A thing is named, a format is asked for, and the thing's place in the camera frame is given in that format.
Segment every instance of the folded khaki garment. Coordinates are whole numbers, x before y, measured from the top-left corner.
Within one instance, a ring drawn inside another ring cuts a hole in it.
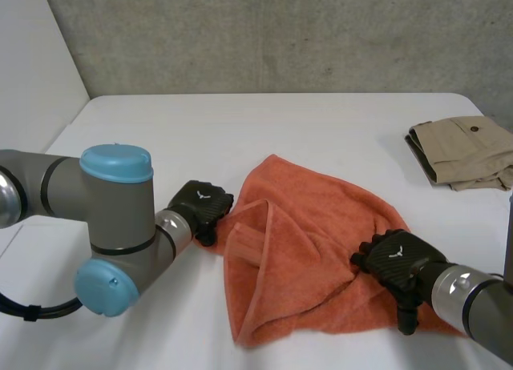
[[[406,141],[434,183],[510,190],[513,134],[483,116],[462,116],[410,128]]]

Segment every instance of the button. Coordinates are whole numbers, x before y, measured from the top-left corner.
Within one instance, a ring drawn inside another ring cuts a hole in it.
[[[467,278],[460,276],[456,279],[456,285],[462,290],[467,290],[471,286],[471,282]]]

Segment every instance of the white tabletop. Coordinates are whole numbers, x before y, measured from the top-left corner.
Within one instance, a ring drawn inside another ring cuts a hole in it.
[[[431,186],[403,139],[414,124],[460,115],[481,114],[453,94],[113,96],[89,102],[48,152],[78,157],[114,142],[147,148],[156,210],[189,179],[238,194],[245,176],[278,154],[381,196],[449,259],[502,271],[509,194]],[[90,255],[84,224],[41,217],[0,233],[2,247],[2,291],[43,306],[74,296],[74,273]],[[193,246],[123,316],[82,308],[31,324],[0,315],[0,341],[0,368],[9,370],[509,368],[469,340],[405,337],[394,328],[294,332],[239,348],[228,326],[222,258]]]

